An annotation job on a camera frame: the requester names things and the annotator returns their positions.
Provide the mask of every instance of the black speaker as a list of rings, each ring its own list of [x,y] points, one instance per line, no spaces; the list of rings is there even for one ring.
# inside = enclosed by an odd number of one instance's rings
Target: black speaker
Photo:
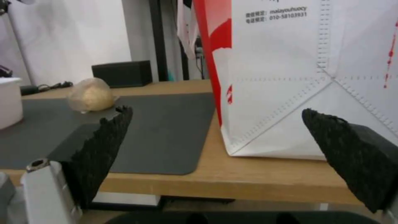
[[[93,75],[111,88],[144,86],[152,82],[150,61],[132,61],[91,66]]]

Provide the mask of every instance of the black pole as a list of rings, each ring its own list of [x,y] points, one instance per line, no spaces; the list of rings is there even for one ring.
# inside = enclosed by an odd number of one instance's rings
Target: black pole
[[[184,80],[189,80],[188,58],[185,54],[184,48],[182,47],[181,41],[179,42],[179,48],[181,49],[182,77]]]
[[[150,16],[152,20],[153,38],[155,42],[156,62],[158,64],[159,81],[168,81],[166,49],[160,0],[149,0]]]

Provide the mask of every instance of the white container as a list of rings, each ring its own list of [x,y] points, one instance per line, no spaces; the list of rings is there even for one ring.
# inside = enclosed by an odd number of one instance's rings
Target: white container
[[[0,129],[23,118],[20,78],[0,78]]]

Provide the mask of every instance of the black mouse pad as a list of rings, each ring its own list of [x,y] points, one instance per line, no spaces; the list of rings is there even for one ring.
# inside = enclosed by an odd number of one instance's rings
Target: black mouse pad
[[[114,173],[184,175],[196,169],[215,111],[213,94],[123,96],[133,119]],[[82,124],[115,116],[114,108],[81,114],[65,99],[23,100],[24,119],[0,130],[0,169],[25,169],[49,155]]]

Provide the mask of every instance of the white wall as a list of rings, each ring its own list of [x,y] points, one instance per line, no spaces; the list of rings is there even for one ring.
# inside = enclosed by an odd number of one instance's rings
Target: white wall
[[[22,85],[31,84],[8,14],[0,16],[0,65],[22,78]]]
[[[91,65],[131,60],[121,0],[12,0],[10,17],[34,84],[76,83]]]
[[[167,66],[183,80],[175,0],[162,0]],[[10,17],[34,84],[74,83],[92,77],[91,65],[150,60],[158,81],[149,0],[12,0]],[[200,79],[194,60],[191,79]]]

